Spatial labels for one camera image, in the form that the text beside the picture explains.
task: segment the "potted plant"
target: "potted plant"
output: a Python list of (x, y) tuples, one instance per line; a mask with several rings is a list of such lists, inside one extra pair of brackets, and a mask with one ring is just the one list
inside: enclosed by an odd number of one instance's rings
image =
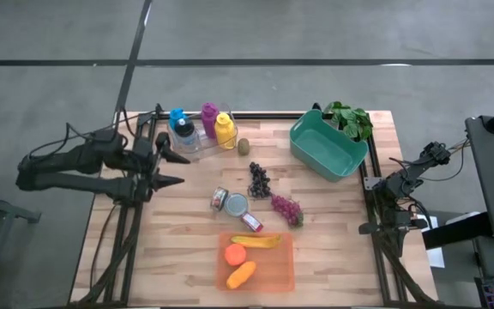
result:
[(369, 115), (361, 108), (352, 109), (339, 101), (331, 102), (323, 113), (332, 113), (331, 122), (338, 126), (353, 141), (364, 141), (373, 133)]

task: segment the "butcher block tabletop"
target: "butcher block tabletop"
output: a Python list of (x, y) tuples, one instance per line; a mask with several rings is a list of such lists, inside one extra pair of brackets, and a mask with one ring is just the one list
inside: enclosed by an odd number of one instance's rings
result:
[[(401, 159), (401, 149), (390, 111), (370, 112), (383, 175), (398, 169), (389, 157)], [(238, 138), (248, 138), (250, 154), (236, 149), (220, 152), (189, 165), (162, 161), (160, 172), (185, 179), (163, 188), (144, 203), (129, 306), (378, 306), (382, 304), (371, 237), (359, 235), (367, 221), (359, 172), (330, 183), (295, 159), (289, 150), (289, 130), (294, 120), (238, 120)], [(131, 127), (136, 124), (130, 120)], [(120, 133), (132, 141), (124, 123)], [(160, 121), (157, 131), (166, 130)], [(250, 162), (267, 169), (274, 194), (291, 198), (304, 211), (304, 226), (290, 230), (272, 210), (269, 199), (250, 199), (250, 212), (262, 222), (263, 232), (289, 232), (293, 237), (295, 289), (286, 293), (220, 291), (215, 287), (216, 261), (221, 232), (248, 232), (225, 211), (215, 213), (209, 202), (216, 187), (246, 195)], [(103, 169), (102, 178), (120, 177)], [(93, 202), (70, 301), (79, 300), (89, 288), (93, 255), (112, 200), (98, 195)], [(95, 281), (110, 262), (117, 227), (115, 210), (105, 231)], [(402, 258), (420, 287), (437, 298), (420, 231), (411, 231)], [(121, 291), (123, 261), (117, 273), (116, 293)], [(387, 266), (394, 295), (392, 270)]]

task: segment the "gray floor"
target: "gray floor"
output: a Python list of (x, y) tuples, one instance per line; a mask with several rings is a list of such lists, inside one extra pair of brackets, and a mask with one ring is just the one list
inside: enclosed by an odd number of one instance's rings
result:
[[(142, 0), (0, 1), (0, 59), (127, 58)], [(494, 0), (155, 0), (139, 58), (494, 58)], [(0, 263), (0, 308), (66, 302), (93, 196), (21, 192), (30, 149), (109, 124), (123, 67), (0, 67), (0, 197), (43, 212), (17, 222)], [(343, 100), (392, 110), (405, 158), (464, 137), (463, 120), (494, 113), (494, 66), (137, 68), (127, 108), (299, 110)], [(463, 172), (415, 197), (432, 211), (485, 208), (469, 151)], [(456, 171), (457, 157), (428, 173)], [(445, 248), (441, 300), (477, 305), (469, 245)]]

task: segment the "red grapes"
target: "red grapes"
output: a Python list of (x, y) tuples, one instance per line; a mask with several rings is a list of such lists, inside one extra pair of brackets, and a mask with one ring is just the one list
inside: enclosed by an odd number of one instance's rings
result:
[(289, 227), (302, 227), (304, 214), (298, 203), (273, 194), (272, 206), (287, 220)]

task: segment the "pink bottle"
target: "pink bottle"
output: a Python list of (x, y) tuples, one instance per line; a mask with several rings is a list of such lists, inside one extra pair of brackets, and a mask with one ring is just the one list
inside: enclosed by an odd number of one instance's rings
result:
[(202, 122), (205, 134), (208, 138), (215, 139), (214, 122), (219, 115), (219, 108), (213, 103), (205, 103), (202, 106)]

